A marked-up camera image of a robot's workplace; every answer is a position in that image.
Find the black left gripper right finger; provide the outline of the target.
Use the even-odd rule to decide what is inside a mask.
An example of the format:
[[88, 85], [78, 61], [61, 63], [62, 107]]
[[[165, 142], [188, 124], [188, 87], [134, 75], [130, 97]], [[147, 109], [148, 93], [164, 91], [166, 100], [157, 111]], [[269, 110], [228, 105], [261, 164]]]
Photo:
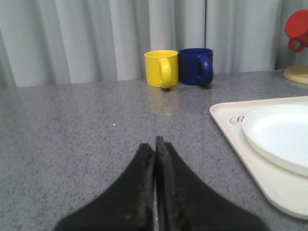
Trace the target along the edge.
[[155, 180], [161, 231], [267, 231], [258, 216], [207, 186], [173, 145], [156, 138]]

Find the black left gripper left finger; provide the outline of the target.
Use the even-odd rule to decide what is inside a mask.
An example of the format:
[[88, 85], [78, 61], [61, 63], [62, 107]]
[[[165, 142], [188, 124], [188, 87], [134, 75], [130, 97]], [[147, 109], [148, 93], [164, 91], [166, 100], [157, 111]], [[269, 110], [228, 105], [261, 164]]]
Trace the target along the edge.
[[95, 200], [60, 220], [56, 231], [152, 231], [154, 162], [142, 143], [119, 178]]

